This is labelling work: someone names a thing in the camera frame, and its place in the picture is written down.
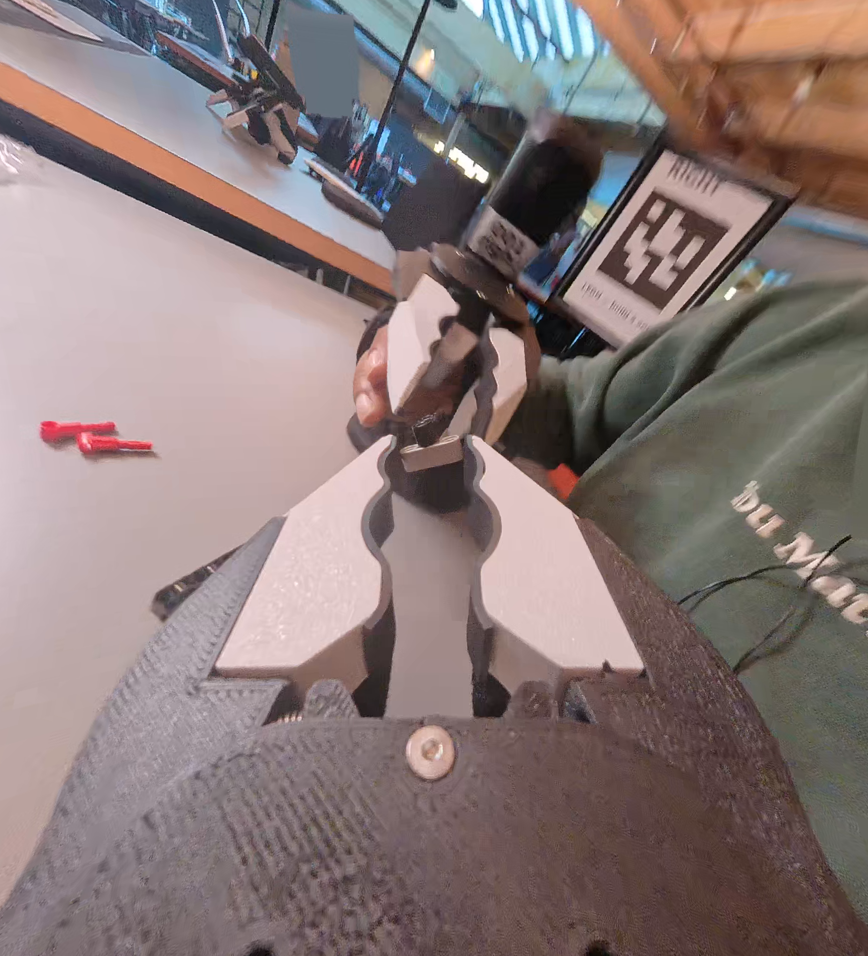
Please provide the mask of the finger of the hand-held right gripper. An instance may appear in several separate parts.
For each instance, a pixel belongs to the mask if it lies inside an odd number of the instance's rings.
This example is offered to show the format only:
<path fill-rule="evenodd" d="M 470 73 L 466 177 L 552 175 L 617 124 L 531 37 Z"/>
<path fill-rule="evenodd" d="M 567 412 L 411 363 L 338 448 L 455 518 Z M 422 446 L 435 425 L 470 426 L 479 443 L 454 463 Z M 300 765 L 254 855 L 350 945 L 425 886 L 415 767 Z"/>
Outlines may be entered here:
<path fill-rule="evenodd" d="M 426 273 L 395 307 L 389 322 L 389 400 L 397 418 L 408 418 L 409 403 L 442 338 L 441 326 L 459 310 L 451 293 Z"/>
<path fill-rule="evenodd" d="M 492 327 L 480 354 L 471 434 L 485 443 L 498 443 L 527 390 L 524 343 L 512 331 Z"/>

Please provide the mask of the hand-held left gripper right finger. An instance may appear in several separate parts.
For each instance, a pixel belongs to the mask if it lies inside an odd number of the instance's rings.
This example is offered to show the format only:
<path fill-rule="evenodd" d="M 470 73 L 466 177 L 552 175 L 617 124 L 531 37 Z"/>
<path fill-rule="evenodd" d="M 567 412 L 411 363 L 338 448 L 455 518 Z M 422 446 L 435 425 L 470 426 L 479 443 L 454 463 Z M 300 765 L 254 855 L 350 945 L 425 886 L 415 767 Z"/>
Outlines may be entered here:
<path fill-rule="evenodd" d="M 643 677 L 572 511 L 480 438 L 465 441 L 465 484 L 480 548 L 467 619 L 475 687 L 513 695 L 536 682 L 561 701 L 576 680 Z"/>

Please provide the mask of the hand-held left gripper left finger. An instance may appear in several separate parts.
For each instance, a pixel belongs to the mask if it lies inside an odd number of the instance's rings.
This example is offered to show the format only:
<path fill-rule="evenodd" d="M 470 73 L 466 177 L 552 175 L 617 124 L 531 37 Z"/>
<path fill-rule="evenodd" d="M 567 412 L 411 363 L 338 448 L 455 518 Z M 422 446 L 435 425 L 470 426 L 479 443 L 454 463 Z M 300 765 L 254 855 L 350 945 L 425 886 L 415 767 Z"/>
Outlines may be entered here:
<path fill-rule="evenodd" d="M 388 460 L 393 437 L 363 451 L 284 517 L 216 658 L 228 679 L 330 680 L 363 716 L 383 716 L 394 646 Z"/>

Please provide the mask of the grey and black lego assembly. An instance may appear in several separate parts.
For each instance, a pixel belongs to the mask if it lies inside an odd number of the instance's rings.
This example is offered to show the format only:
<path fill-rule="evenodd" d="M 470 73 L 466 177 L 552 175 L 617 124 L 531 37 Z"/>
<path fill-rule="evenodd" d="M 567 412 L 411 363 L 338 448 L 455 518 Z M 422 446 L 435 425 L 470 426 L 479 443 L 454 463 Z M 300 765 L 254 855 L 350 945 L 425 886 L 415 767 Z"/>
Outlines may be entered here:
<path fill-rule="evenodd" d="M 416 474 L 447 467 L 464 459 L 464 439 L 449 433 L 444 414 L 427 415 L 411 426 L 400 442 L 404 472 Z"/>

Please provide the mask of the black rectangular lego frame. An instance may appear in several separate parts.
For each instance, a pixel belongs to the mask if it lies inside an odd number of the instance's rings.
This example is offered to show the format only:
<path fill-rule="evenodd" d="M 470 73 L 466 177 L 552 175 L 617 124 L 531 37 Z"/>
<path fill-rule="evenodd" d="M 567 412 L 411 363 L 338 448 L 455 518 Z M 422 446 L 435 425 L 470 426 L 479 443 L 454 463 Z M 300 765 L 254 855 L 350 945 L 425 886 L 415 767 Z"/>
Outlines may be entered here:
<path fill-rule="evenodd" d="M 241 546 L 236 546 L 236 548 L 212 559 L 156 591 L 150 607 L 153 616 L 161 623 L 167 621 L 189 597 L 198 591 L 207 580 L 210 580 L 240 549 Z"/>

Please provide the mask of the red lego axle pin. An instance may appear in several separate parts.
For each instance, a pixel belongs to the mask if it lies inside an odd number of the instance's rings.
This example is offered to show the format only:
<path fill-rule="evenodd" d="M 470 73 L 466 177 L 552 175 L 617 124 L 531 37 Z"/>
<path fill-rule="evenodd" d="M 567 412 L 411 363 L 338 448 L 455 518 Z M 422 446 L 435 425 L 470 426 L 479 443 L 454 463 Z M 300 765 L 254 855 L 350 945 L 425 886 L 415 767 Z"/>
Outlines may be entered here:
<path fill-rule="evenodd" d="M 150 442 L 121 439 L 114 435 L 103 435 L 83 431 L 76 436 L 76 447 L 87 457 L 115 455 L 150 455 L 154 453 Z"/>

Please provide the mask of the red lego ring connector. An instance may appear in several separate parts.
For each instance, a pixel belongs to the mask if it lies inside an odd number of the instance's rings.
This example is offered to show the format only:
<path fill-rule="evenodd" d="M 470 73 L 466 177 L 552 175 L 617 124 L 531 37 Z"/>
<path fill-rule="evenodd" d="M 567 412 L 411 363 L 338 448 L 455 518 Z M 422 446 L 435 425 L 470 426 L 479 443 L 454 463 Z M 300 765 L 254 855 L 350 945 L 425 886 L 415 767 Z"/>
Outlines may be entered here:
<path fill-rule="evenodd" d="M 76 441 L 83 434 L 110 436 L 117 433 L 117 424 L 112 421 L 100 423 L 43 421 L 39 427 L 42 441 L 50 445 Z"/>

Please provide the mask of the person's right hand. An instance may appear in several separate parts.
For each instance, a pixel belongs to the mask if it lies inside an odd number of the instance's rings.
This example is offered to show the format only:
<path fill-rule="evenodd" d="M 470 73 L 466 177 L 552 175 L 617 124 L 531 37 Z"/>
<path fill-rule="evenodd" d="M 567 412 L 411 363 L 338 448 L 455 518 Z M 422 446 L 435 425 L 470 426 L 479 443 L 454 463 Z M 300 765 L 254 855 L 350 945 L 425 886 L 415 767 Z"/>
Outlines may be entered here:
<path fill-rule="evenodd" d="M 366 351 L 357 360 L 353 396 L 357 423 L 375 428 L 391 419 L 388 391 L 389 328 L 376 330 Z"/>

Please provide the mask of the green sweatshirt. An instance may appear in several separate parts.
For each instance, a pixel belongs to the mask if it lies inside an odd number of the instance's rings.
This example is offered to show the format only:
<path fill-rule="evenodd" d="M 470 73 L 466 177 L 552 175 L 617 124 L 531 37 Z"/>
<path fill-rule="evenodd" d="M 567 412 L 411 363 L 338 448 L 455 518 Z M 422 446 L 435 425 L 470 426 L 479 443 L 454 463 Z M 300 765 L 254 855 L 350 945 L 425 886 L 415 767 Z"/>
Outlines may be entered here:
<path fill-rule="evenodd" d="M 727 663 L 759 647 L 742 680 L 868 924 L 868 541 L 847 518 L 858 413 L 712 420 L 662 424 L 601 458 L 572 507 L 671 598 L 770 568 L 694 619 Z"/>

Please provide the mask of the black floor lamp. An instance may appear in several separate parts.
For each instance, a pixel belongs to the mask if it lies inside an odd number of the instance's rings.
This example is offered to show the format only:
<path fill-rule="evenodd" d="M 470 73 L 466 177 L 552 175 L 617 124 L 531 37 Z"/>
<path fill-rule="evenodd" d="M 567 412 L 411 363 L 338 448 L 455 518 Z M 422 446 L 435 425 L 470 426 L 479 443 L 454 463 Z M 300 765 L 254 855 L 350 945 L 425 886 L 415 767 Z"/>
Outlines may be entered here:
<path fill-rule="evenodd" d="M 364 198 L 366 194 L 367 178 L 368 174 L 372 170 L 372 166 L 377 155 L 380 137 L 387 127 L 388 120 L 391 116 L 398 92 L 403 82 L 403 78 L 410 65 L 411 57 L 414 53 L 421 28 L 425 19 L 427 18 L 427 14 L 432 3 L 432 1 L 423 1 L 421 3 L 419 13 L 414 22 L 405 51 L 400 58 L 390 93 L 384 104 L 383 110 L 381 111 L 376 128 L 374 129 L 373 133 L 370 133 L 365 137 L 365 139 L 351 152 L 347 159 L 347 167 L 354 171 L 354 192 L 361 198 Z"/>

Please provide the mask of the black framed marker sign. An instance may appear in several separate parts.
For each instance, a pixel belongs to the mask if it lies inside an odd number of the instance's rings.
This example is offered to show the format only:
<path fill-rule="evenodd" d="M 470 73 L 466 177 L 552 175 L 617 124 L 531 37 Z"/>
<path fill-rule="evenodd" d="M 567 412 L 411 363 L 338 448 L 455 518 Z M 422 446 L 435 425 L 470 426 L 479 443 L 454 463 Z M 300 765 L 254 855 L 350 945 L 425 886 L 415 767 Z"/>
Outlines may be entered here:
<path fill-rule="evenodd" d="M 795 197 L 791 185 L 677 149 L 661 133 L 548 302 L 619 348 L 702 305 Z"/>

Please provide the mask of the wooden shelving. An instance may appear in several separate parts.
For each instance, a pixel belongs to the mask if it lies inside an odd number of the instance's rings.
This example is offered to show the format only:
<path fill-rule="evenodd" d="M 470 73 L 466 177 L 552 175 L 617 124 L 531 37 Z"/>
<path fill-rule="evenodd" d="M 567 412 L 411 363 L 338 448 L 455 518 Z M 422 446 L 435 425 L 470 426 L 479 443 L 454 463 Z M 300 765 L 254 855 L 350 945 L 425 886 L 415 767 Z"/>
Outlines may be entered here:
<path fill-rule="evenodd" d="M 578 2 L 677 144 L 868 220 L 868 1 Z"/>

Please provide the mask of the black and white device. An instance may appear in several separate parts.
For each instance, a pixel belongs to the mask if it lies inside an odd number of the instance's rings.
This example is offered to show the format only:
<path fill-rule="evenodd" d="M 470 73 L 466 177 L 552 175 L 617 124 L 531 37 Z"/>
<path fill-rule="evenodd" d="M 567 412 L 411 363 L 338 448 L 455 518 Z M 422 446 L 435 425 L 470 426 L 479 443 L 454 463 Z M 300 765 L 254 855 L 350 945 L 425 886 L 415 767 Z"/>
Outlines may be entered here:
<path fill-rule="evenodd" d="M 242 61 L 250 75 L 233 80 L 212 93 L 206 107 L 229 106 L 223 117 L 226 130 L 244 127 L 260 146 L 268 148 L 284 166 L 293 165 L 298 153 L 297 128 L 305 101 L 295 82 L 289 50 L 276 58 L 254 33 L 236 40 Z"/>

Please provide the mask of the wooden edged table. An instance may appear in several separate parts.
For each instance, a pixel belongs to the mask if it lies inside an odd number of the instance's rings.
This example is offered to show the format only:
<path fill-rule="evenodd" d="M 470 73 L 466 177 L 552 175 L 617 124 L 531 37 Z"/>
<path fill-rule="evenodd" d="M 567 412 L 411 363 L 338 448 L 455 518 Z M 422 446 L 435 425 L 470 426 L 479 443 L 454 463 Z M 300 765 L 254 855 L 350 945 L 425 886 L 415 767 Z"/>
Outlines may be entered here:
<path fill-rule="evenodd" d="M 395 252 L 383 233 L 332 206 L 309 172 L 308 130 L 291 165 L 227 128 L 209 92 L 105 24 L 53 6 L 105 42 L 83 40 L 37 17 L 6 22 L 0 7 L 0 101 L 142 169 L 382 292 Z"/>

